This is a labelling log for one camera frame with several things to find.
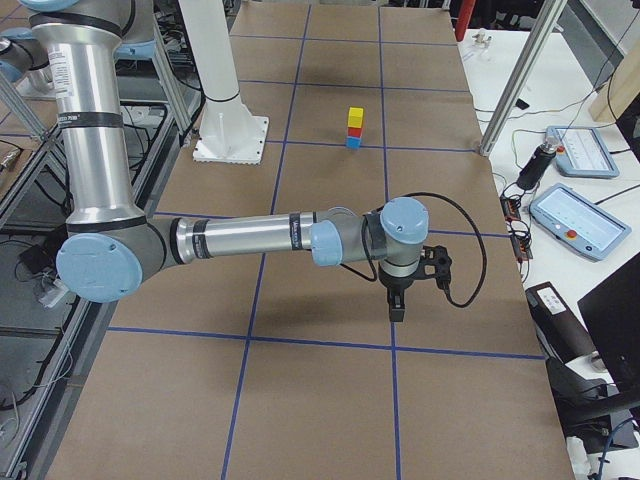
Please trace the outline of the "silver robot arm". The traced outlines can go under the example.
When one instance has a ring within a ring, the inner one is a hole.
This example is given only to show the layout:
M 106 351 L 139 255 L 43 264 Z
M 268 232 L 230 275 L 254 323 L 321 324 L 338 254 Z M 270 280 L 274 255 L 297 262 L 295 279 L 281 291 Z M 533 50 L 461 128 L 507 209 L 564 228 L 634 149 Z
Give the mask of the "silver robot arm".
M 30 28 L 1 32 L 1 73 L 11 83 L 27 76 L 36 89 L 48 89 L 52 82 L 48 53 Z
M 173 266 L 278 251 L 307 251 L 319 266 L 367 262 L 393 322 L 403 320 L 413 283 L 432 279 L 449 290 L 450 257 L 426 245 L 429 213 L 411 194 L 361 215 L 333 207 L 227 220 L 157 217 L 155 196 L 134 191 L 116 74 L 119 53 L 158 53 L 152 3 L 29 1 L 26 8 L 48 55 L 63 136 L 72 210 L 55 263 L 71 292 L 111 303 Z

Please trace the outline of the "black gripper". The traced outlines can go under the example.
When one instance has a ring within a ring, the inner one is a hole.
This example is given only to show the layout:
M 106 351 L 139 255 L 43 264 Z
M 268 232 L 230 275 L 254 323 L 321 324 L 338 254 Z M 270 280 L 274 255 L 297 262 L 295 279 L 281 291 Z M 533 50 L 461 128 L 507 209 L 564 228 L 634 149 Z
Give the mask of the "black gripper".
M 416 262 L 408 266 L 398 266 L 387 259 L 379 263 L 379 279 L 387 288 L 389 320 L 403 322 L 406 312 L 405 291 L 415 281 L 434 280 L 437 288 L 450 292 L 452 259 L 444 246 L 422 247 Z

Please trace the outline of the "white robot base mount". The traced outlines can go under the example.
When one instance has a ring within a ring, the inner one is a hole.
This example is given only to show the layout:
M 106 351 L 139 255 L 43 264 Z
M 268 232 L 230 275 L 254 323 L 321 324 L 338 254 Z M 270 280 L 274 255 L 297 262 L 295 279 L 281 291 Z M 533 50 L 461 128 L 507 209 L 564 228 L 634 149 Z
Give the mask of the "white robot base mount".
M 193 158 L 198 162 L 257 165 L 269 127 L 243 103 L 223 3 L 179 3 L 205 105 Z

